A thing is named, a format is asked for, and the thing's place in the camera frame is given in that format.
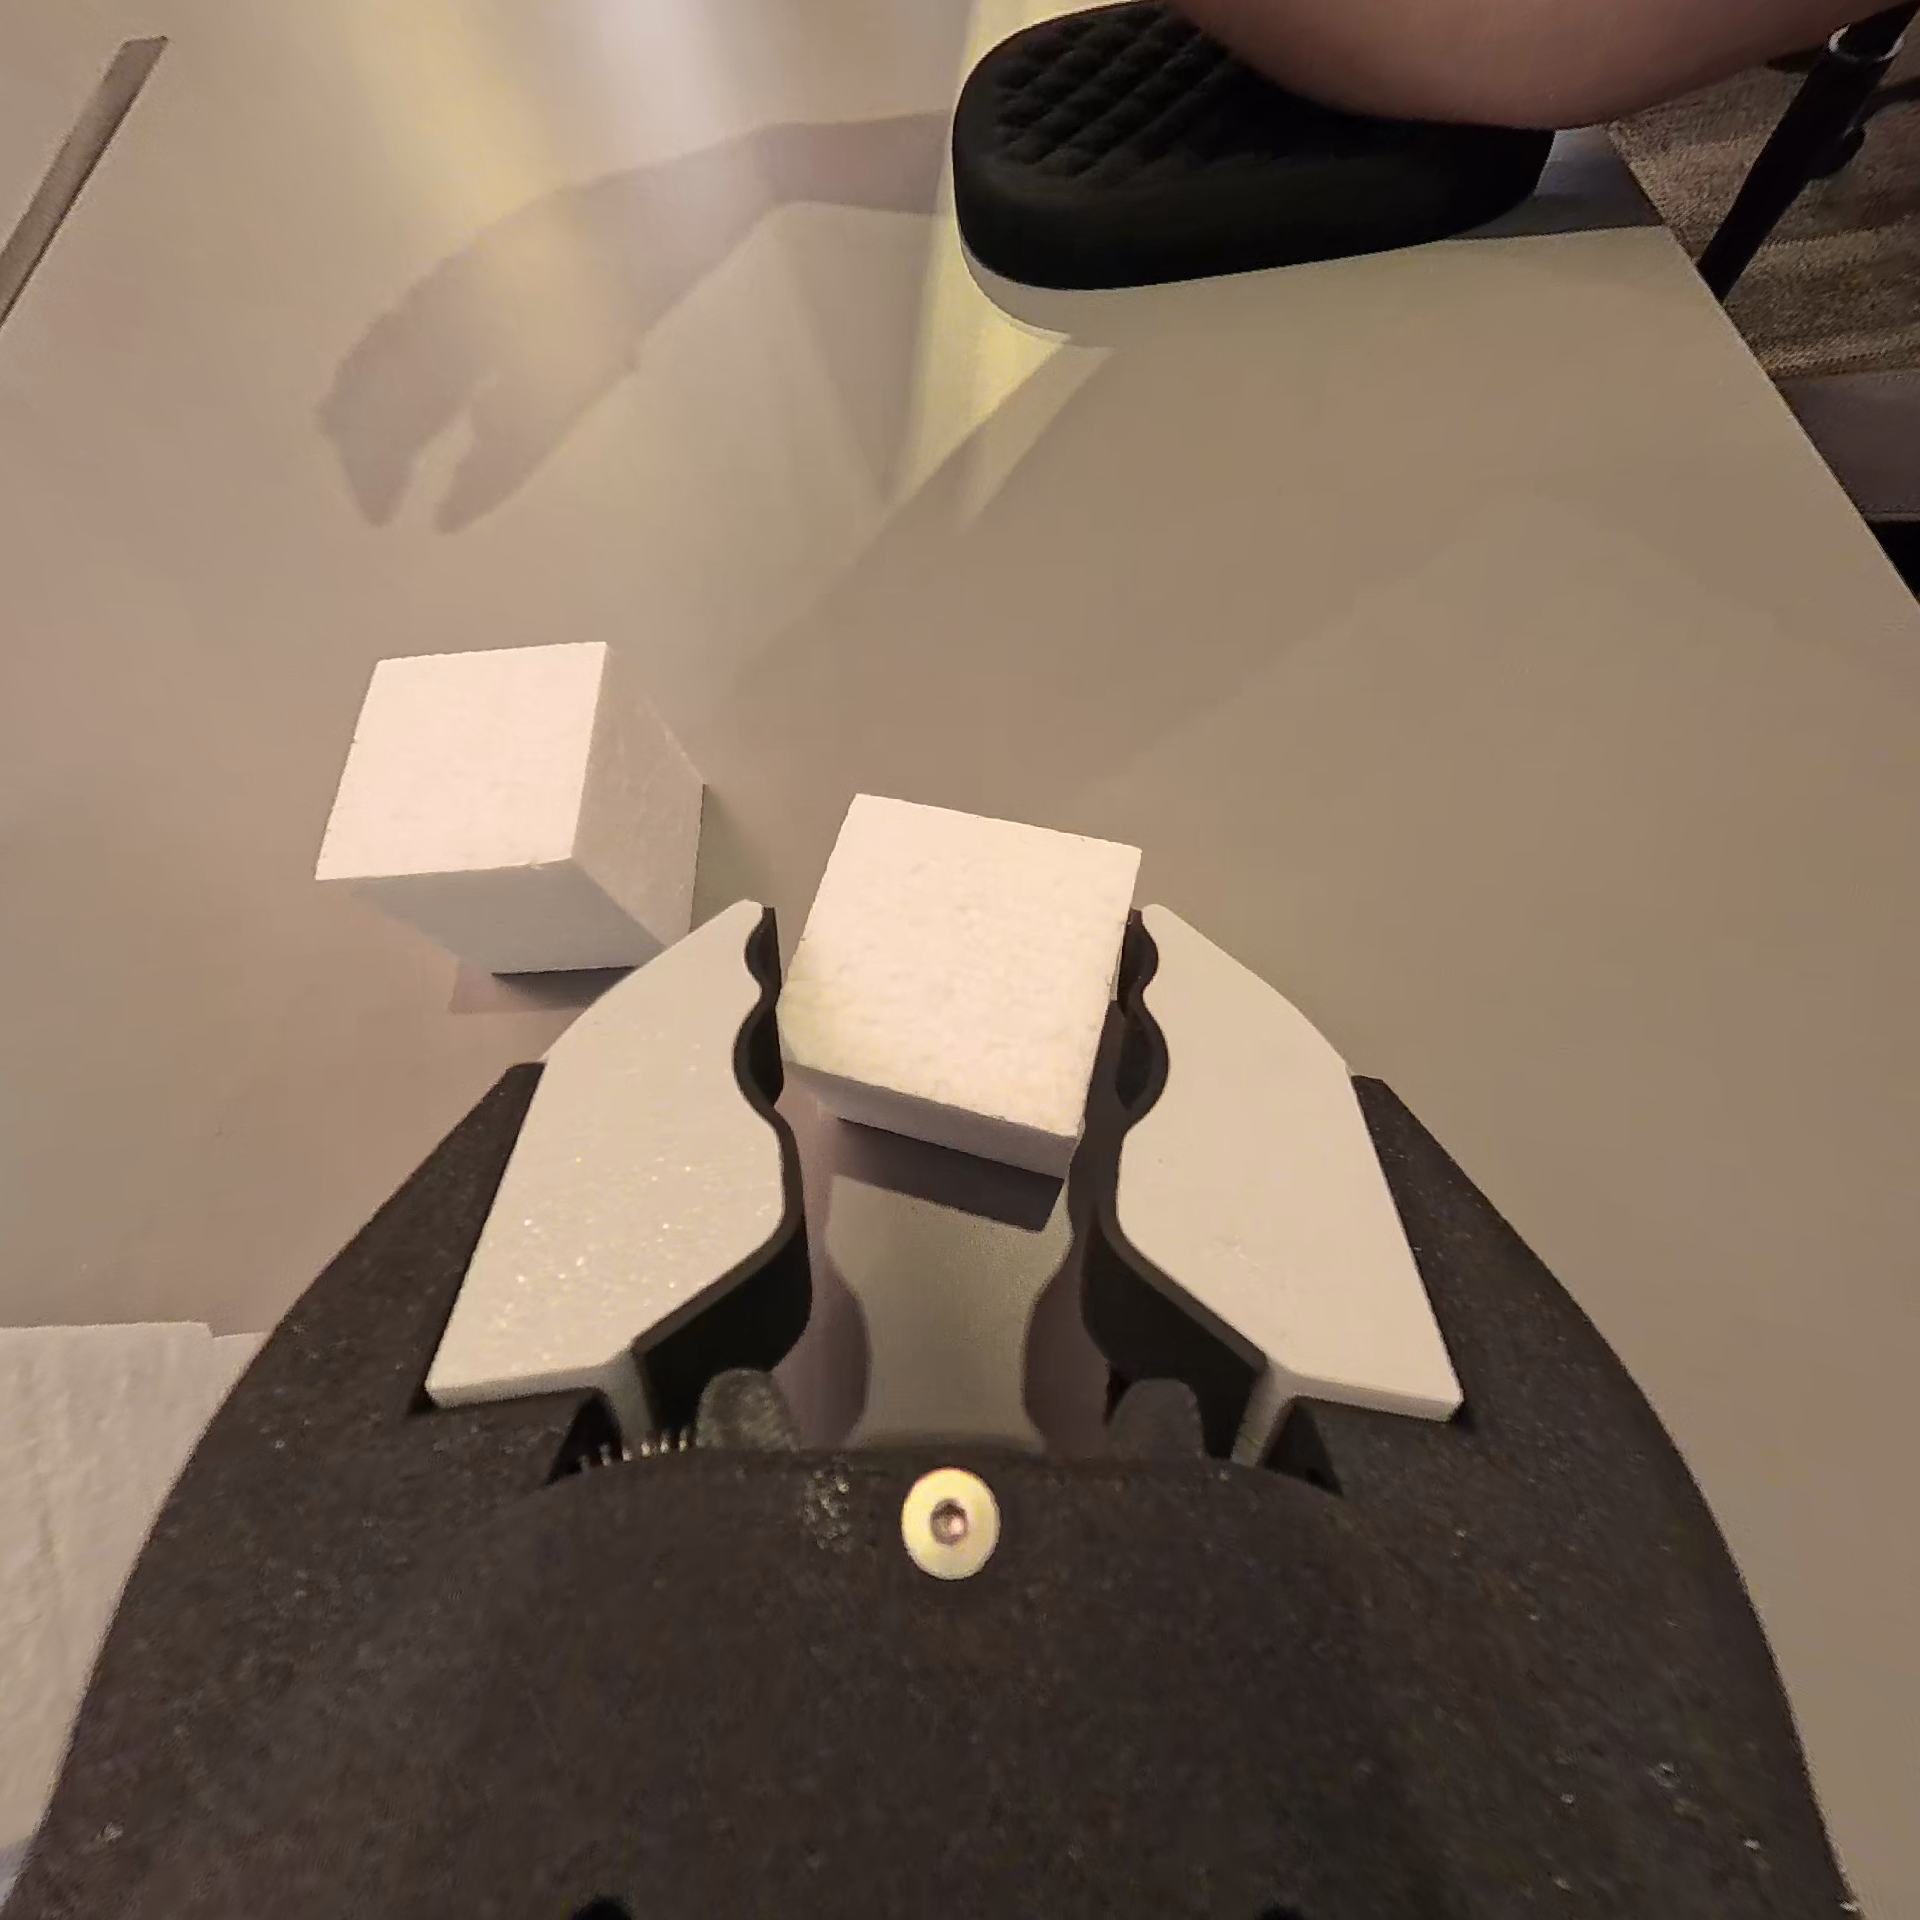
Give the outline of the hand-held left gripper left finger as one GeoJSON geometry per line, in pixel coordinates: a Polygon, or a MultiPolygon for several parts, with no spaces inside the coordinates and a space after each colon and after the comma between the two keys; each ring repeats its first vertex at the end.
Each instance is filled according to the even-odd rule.
{"type": "Polygon", "coordinates": [[[425,1372],[435,1408],[588,1389],[644,1442],[794,1351],[811,1279],[777,992],[777,917],[738,900],[546,1050],[425,1372]]]}

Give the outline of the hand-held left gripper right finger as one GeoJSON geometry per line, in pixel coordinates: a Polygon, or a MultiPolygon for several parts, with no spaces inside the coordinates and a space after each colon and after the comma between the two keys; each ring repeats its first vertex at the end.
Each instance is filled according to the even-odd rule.
{"type": "Polygon", "coordinates": [[[1115,1093],[1083,1300],[1118,1380],[1186,1384],[1204,1449],[1246,1466],[1298,1400],[1459,1414],[1353,1072],[1281,990],[1158,902],[1122,948],[1115,1093]]]}

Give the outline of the white foam cube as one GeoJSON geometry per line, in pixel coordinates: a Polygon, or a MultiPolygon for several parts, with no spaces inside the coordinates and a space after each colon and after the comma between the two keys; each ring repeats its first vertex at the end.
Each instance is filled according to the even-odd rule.
{"type": "Polygon", "coordinates": [[[64,1738],[160,1504],[264,1343],[200,1322],[3,1332],[10,1741],[64,1738]]]}
{"type": "Polygon", "coordinates": [[[376,664],[316,881],[492,975],[635,968],[692,924],[704,778],[603,641],[376,664]]]}
{"type": "Polygon", "coordinates": [[[1060,1181],[1144,855],[856,796],[785,974],[785,1064],[830,1116],[1060,1181]]]}

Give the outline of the person's right forearm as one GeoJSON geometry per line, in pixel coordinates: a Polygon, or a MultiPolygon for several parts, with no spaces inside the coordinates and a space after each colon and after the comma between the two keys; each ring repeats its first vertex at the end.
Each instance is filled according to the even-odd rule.
{"type": "Polygon", "coordinates": [[[1316,103],[1409,121],[1606,125],[1788,56],[1873,2],[1183,2],[1316,103]]]}

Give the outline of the black mesh wrist rest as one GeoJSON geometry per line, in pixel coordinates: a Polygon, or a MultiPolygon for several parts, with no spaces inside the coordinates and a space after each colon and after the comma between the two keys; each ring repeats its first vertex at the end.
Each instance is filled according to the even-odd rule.
{"type": "Polygon", "coordinates": [[[1167,4],[991,47],[952,118],[960,237],[1042,290],[1128,290],[1444,241],[1521,207],[1554,133],[1340,112],[1167,4]]]}

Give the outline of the black metal leg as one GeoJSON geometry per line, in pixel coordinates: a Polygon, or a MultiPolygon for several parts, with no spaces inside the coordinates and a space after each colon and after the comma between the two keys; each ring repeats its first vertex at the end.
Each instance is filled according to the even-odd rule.
{"type": "Polygon", "coordinates": [[[1860,152],[1874,118],[1915,103],[1915,80],[1887,85],[1915,14],[1918,4],[1902,4],[1864,18],[1801,62],[1801,86],[1696,260],[1700,279],[1720,302],[1738,288],[1801,194],[1860,152]]]}

